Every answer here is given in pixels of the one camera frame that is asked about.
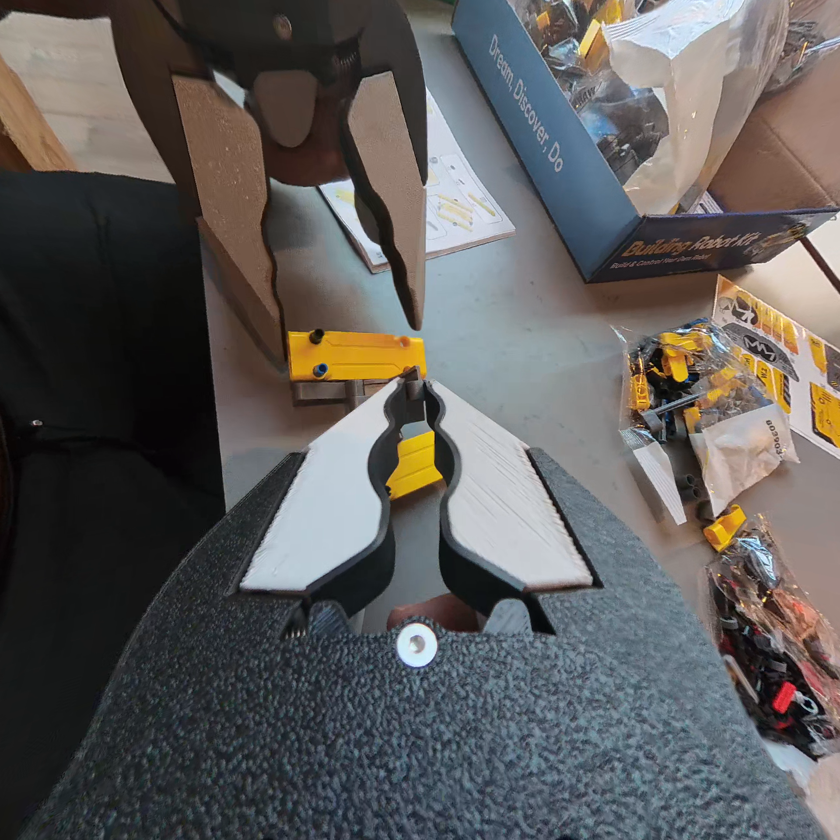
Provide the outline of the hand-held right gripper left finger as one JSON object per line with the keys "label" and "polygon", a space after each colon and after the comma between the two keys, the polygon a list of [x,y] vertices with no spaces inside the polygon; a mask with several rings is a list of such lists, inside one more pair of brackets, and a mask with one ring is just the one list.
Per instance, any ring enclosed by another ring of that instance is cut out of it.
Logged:
{"label": "hand-held right gripper left finger", "polygon": [[395,378],[310,443],[240,591],[335,601],[348,616],[383,593],[396,551],[386,481],[405,420],[406,382]]}

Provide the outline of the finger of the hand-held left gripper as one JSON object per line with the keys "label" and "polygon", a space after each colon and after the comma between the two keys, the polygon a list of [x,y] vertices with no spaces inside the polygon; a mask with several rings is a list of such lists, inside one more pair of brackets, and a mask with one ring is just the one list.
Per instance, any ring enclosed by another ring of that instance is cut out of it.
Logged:
{"label": "finger of the hand-held left gripper", "polygon": [[410,329],[423,326],[426,186],[418,169],[402,101],[391,71],[344,83],[340,148],[357,216],[391,269]]}
{"label": "finger of the hand-held left gripper", "polygon": [[208,272],[267,360],[285,363],[277,265],[264,234],[269,180],[257,123],[214,81],[173,76],[172,82]]}

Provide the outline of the yellow panel with grey beam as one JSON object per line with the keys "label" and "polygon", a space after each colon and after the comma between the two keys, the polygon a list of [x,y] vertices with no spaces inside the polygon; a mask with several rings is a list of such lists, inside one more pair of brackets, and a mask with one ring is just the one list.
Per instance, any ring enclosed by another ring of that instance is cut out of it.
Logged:
{"label": "yellow panel with grey beam", "polygon": [[392,501],[442,480],[435,465],[434,431],[404,439],[397,446],[397,453],[397,468],[386,482]]}

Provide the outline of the yellow panel with curved grey panel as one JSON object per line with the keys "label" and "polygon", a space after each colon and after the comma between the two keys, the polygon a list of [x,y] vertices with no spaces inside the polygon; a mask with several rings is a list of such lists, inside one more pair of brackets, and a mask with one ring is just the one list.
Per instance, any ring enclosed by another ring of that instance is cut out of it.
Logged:
{"label": "yellow panel with curved grey panel", "polygon": [[422,339],[374,332],[289,331],[287,350],[294,407],[342,405],[350,413],[389,381],[404,377],[406,421],[425,419]]}

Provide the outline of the grey desk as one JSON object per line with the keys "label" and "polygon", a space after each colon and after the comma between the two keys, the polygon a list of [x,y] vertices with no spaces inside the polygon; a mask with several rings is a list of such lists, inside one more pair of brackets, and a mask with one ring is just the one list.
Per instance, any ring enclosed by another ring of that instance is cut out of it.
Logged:
{"label": "grey desk", "polygon": [[[522,169],[452,35],[453,10],[403,2],[428,89],[468,163],[516,228],[513,237],[435,258],[426,267],[422,336],[427,372],[517,435],[542,448],[646,542],[701,613],[711,556],[693,519],[654,514],[618,432],[622,345],[708,315],[713,274],[586,285]],[[287,326],[396,334],[406,326],[389,272],[373,275],[313,188],[272,182],[266,231],[277,262]],[[728,277],[838,347],[838,293],[795,244],[758,268]],[[259,351],[217,288],[205,280],[226,508],[287,454],[343,414],[340,406],[293,407],[287,373]],[[782,465],[739,504],[770,521],[786,563],[838,634],[838,458],[794,435],[799,465]],[[445,592],[438,571],[438,505],[445,485],[392,509],[392,583],[364,614],[379,633],[394,606]]]}

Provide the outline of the person's left hand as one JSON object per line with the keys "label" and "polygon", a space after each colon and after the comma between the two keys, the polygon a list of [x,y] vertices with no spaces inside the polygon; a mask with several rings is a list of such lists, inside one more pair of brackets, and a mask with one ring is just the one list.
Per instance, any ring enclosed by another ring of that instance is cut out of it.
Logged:
{"label": "person's left hand", "polygon": [[320,186],[350,178],[340,146],[307,141],[297,148],[273,140],[262,143],[266,173],[270,179],[289,186]]}

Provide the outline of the open instruction booklet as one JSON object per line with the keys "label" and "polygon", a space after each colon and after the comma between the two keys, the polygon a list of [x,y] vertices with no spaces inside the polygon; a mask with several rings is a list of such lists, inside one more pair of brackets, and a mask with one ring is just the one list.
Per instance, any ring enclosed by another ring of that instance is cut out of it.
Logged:
{"label": "open instruction booklet", "polygon": [[[515,235],[516,228],[478,179],[430,91],[426,100],[427,258]],[[373,274],[388,270],[382,247],[362,228],[351,180],[321,185],[318,190],[368,270]]]}

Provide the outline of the blue cardboard kit box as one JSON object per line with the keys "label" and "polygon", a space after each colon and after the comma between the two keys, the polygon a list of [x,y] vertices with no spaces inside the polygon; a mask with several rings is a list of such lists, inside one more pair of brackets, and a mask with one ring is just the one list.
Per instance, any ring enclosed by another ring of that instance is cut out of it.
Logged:
{"label": "blue cardboard kit box", "polygon": [[509,2],[457,2],[452,29],[583,280],[614,282],[769,261],[838,208],[640,216]]}

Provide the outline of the small yellow connector piece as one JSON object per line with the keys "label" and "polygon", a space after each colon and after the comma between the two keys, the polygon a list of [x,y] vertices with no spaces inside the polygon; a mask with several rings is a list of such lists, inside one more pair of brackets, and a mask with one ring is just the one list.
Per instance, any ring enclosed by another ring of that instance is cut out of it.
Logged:
{"label": "small yellow connector piece", "polygon": [[737,503],[732,503],[721,515],[702,529],[702,534],[716,553],[721,553],[739,535],[747,515]]}

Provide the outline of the large clear bag of parts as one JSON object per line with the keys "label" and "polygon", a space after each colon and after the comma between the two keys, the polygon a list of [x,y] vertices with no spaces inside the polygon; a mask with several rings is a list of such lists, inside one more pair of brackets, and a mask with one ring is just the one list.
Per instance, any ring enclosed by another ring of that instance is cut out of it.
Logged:
{"label": "large clear bag of parts", "polygon": [[649,1],[509,3],[598,151],[624,186],[668,135],[664,94],[611,66],[605,26],[656,9]]}

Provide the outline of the small clear bag yellow parts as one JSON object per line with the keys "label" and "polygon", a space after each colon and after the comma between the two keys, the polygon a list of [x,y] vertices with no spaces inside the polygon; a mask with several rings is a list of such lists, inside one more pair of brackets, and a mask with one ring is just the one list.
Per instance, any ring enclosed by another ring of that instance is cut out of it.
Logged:
{"label": "small clear bag yellow parts", "polygon": [[707,318],[623,346],[619,434],[653,509],[681,525],[715,518],[778,468],[797,465],[785,392],[772,369]]}

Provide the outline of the person's black trousers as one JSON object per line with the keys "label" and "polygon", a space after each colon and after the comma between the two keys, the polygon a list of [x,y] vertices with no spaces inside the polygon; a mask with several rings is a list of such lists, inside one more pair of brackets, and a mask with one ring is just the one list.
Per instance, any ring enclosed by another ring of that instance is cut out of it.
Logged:
{"label": "person's black trousers", "polygon": [[199,240],[173,185],[2,172],[2,838],[224,515]]}

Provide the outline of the crumpled clear plastic bag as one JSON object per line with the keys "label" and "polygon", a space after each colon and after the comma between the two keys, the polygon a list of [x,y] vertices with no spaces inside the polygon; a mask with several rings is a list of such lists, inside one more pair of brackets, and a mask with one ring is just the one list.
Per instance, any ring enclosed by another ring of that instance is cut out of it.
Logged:
{"label": "crumpled clear plastic bag", "polygon": [[604,27],[611,69],[663,92],[668,133],[624,190],[642,216],[672,214],[702,194],[776,67],[785,1],[670,1]]}

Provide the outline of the sticker sheet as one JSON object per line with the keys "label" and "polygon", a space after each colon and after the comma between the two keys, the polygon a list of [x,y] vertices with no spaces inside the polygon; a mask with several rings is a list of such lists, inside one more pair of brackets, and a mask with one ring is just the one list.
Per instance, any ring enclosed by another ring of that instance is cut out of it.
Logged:
{"label": "sticker sheet", "polygon": [[838,458],[838,348],[722,276],[711,321],[786,412],[791,429]]}

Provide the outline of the brown cardboard box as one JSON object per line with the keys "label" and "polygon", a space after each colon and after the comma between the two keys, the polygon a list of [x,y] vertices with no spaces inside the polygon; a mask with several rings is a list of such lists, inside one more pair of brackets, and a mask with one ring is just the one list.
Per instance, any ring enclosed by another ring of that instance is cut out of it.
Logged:
{"label": "brown cardboard box", "polygon": [[708,190],[737,213],[838,206],[838,49],[757,104]]}

